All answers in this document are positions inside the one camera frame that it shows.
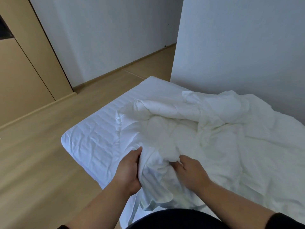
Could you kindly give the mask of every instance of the white duvet cover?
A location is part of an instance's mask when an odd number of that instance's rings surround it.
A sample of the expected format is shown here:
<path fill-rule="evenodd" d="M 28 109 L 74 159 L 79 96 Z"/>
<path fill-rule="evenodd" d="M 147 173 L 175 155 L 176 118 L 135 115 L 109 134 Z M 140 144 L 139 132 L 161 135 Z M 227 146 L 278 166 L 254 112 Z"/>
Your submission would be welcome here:
<path fill-rule="evenodd" d="M 142 189 L 129 199 L 122 227 L 133 221 L 138 207 L 213 215 L 169 165 L 180 154 L 197 159 L 217 184 L 305 223 L 305 127 L 254 95 L 182 91 L 126 104 L 116 113 L 107 177 L 139 146 Z"/>

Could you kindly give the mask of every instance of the forearm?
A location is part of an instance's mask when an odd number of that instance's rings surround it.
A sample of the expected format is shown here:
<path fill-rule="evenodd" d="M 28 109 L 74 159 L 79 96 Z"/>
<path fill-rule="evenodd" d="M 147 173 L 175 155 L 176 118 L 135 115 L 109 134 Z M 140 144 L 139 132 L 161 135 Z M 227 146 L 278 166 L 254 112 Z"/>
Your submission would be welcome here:
<path fill-rule="evenodd" d="M 264 229 L 274 214 L 215 183 L 200 189 L 197 195 L 231 229 Z"/>
<path fill-rule="evenodd" d="M 111 183 L 67 225 L 70 229 L 113 229 L 125 207 L 129 195 Z"/>

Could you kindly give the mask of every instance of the hand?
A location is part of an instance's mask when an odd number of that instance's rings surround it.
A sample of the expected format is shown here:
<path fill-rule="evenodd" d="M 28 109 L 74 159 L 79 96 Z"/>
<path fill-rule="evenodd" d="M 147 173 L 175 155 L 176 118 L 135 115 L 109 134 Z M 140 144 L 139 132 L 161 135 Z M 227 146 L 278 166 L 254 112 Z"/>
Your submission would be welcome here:
<path fill-rule="evenodd" d="M 212 183 L 200 162 L 185 155 L 180 155 L 180 161 L 182 164 L 179 162 L 170 162 L 170 164 L 188 189 L 198 195 L 201 189 L 207 188 Z"/>
<path fill-rule="evenodd" d="M 124 191 L 127 191 L 129 197 L 141 189 L 141 183 L 138 179 L 138 164 L 142 152 L 142 147 L 137 150 L 131 150 L 120 161 L 114 175 L 113 181 Z"/>

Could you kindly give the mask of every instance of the person's left arm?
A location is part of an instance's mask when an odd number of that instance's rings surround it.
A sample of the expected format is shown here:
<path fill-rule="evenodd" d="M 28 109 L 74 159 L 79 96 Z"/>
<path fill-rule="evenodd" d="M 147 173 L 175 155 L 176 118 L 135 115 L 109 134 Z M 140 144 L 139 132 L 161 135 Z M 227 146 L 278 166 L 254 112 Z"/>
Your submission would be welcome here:
<path fill-rule="evenodd" d="M 108 186 L 66 226 L 69 229 L 113 229 L 130 196 L 141 189 L 138 179 L 140 147 L 120 162 Z"/>

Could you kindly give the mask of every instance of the light wood floor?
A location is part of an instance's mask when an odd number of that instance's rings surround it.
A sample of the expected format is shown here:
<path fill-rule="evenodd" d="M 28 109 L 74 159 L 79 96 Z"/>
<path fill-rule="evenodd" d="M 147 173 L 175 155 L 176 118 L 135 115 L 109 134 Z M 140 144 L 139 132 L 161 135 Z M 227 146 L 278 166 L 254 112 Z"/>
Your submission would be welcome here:
<path fill-rule="evenodd" d="M 145 78 L 170 80 L 174 52 L 169 47 L 0 130 L 0 229 L 57 228 L 101 191 L 61 135 Z"/>

